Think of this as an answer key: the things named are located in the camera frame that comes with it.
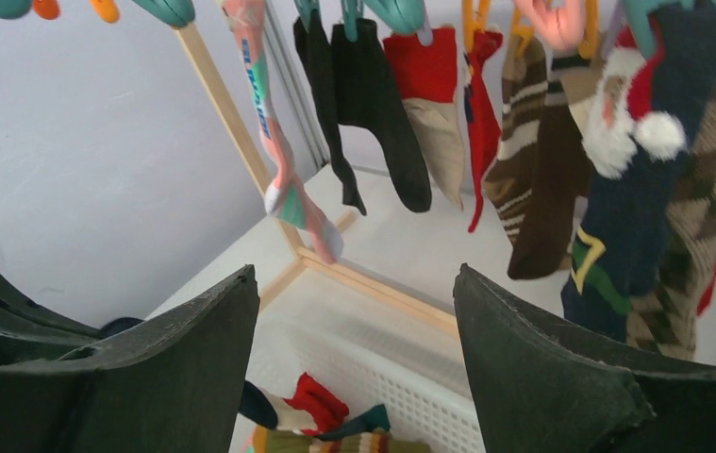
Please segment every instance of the teal clothespin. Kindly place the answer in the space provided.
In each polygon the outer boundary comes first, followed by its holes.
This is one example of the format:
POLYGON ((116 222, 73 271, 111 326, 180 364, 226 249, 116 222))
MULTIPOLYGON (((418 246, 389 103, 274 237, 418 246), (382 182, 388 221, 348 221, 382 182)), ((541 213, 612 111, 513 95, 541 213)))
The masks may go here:
POLYGON ((624 15, 638 50, 645 59, 650 59, 657 50, 655 34, 649 23, 649 14, 656 9, 674 4, 680 4, 685 9, 693 9, 696 0, 624 0, 624 15))
POLYGON ((133 0, 166 25, 183 28, 196 19, 191 0, 133 0))
POLYGON ((32 8, 31 0, 0 0, 0 19, 19 19, 32 8))
POLYGON ((425 26, 425 0, 364 0, 394 33, 412 35, 425 26))
POLYGON ((310 24, 310 15, 319 8, 319 0, 293 0, 296 10, 299 11, 299 17, 302 19, 302 25, 305 30, 310 24))
POLYGON ((350 42, 358 40, 358 19, 363 17, 363 0, 341 0, 343 31, 350 42))

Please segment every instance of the white wall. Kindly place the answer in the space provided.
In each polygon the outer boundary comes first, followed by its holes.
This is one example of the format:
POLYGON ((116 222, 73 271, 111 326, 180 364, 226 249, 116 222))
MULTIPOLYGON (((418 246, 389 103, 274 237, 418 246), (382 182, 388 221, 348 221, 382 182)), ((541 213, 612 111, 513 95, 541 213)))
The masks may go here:
MULTIPOLYGON (((330 33, 332 24, 335 24, 341 20, 341 7, 339 2, 324 0, 322 3, 322 16, 323 22, 325 23, 325 30, 330 33)), ((433 26, 440 26, 444 24, 451 24, 458 31, 458 46, 462 49, 462 41, 460 40, 460 5, 459 2, 454 1, 443 1, 443 0, 425 0, 427 6, 427 12, 430 17, 430 23, 433 26)), ((283 26, 283 35, 287 38, 289 46, 293 48, 292 40, 292 25, 293 21, 297 17, 296 8, 291 0, 288 1, 277 1, 273 2, 277 15, 281 18, 281 24, 283 26)), ((607 27, 609 23, 610 13, 615 5, 614 0, 600 0, 600 26, 607 27)), ((507 32, 510 27, 510 19, 512 16, 512 2, 511 0, 493 0, 491 2, 491 18, 489 19, 490 24, 498 25, 502 30, 507 32)), ((376 16, 368 9, 366 9, 366 17, 376 19, 376 16)), ((391 31, 381 22, 379 22, 379 35, 380 39, 387 37, 391 34, 391 31)), ((488 85, 491 101, 494 104, 494 109, 497 116, 501 114, 502 105, 502 94, 500 92, 499 80, 502 72, 502 61, 505 55, 505 49, 500 49, 493 58, 491 58, 486 64, 483 76, 486 79, 488 85)), ((298 59, 294 60, 294 66, 298 74, 303 75, 304 72, 302 65, 298 59)), ((462 90, 458 89, 458 101, 462 103, 462 90)), ((350 126, 342 126, 341 134, 343 136, 344 153, 349 161, 353 165, 362 166, 370 169, 387 171, 385 161, 383 159, 382 151, 377 144, 376 140, 372 135, 362 129, 358 129, 350 126)), ((466 180, 464 183, 465 189, 471 188, 470 182, 470 171, 469 171, 469 160, 467 161, 466 180)))
MULTIPOLYGON (((263 216, 174 32, 132 2, 0 20, 0 271, 92 325, 145 316, 263 216)), ((197 24, 253 132, 235 43, 213 0, 197 24)), ((315 172, 273 73, 304 177, 315 172)), ((244 263, 250 257, 243 257, 244 263)))

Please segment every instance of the brown striped sock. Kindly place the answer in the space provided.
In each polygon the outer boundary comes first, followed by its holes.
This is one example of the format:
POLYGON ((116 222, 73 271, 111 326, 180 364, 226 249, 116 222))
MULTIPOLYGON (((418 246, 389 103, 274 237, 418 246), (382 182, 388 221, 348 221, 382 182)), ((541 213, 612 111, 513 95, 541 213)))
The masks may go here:
POLYGON ((696 350, 696 307, 716 265, 716 90, 666 216, 672 229, 669 247, 655 289, 631 299, 627 343, 690 361, 696 350))
POLYGON ((571 264, 567 250, 574 231, 574 202, 588 193, 591 165, 560 80, 572 71, 587 71, 590 65, 576 50, 555 52, 552 58, 532 196, 510 256, 510 278, 546 277, 571 264))
POLYGON ((502 65, 502 138, 496 162, 483 183, 505 233, 515 243, 532 192, 537 135, 546 94, 543 45, 532 40, 521 57, 513 37, 502 65))

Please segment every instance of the laundry basket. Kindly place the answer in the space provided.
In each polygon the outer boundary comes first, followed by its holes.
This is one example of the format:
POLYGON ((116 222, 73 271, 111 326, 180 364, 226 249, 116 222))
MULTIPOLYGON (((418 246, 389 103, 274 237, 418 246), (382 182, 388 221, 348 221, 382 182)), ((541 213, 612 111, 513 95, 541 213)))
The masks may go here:
MULTIPOLYGON (((394 348, 388 341, 382 344, 386 352, 394 348)), ((273 394, 289 396, 305 372, 343 400, 351 416, 384 403, 391 433, 399 439, 425 442, 436 453, 484 451, 475 407, 466 396, 332 331, 282 321, 261 326, 247 378, 273 394)), ((436 376, 438 370, 426 374, 436 376)), ((231 451, 238 451, 238 438, 249 429, 240 417, 231 451)))

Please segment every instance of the wooden frame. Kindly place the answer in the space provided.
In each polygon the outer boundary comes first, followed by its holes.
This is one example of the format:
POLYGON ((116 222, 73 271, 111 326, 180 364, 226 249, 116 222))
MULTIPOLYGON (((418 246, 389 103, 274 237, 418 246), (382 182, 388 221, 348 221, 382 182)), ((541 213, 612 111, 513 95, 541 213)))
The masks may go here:
MULTIPOLYGON (((238 109, 213 62, 213 58, 210 56, 208 47, 199 34, 199 30, 195 24, 190 24, 178 29, 176 34, 180 42, 182 42, 183 48, 202 85, 208 92, 210 102, 216 108, 219 118, 225 125, 239 154, 241 154, 241 159, 243 159, 246 169, 252 176, 253 181, 255 181, 258 191, 263 195, 266 187, 271 182, 269 171, 249 134, 249 130, 246 128, 243 118, 238 113, 238 109)), ((344 232, 355 222, 356 218, 355 213, 351 211, 342 217, 336 223, 336 226, 341 232, 344 232)), ((315 252, 305 246, 296 228, 280 220, 277 220, 277 222, 294 253, 295 259, 279 276, 263 288, 260 293, 261 310, 264 310, 278 295, 285 291, 306 269, 310 269, 457 338, 458 323, 454 315, 432 307, 424 301, 399 291, 376 278, 366 276, 346 264, 326 264, 315 252)))

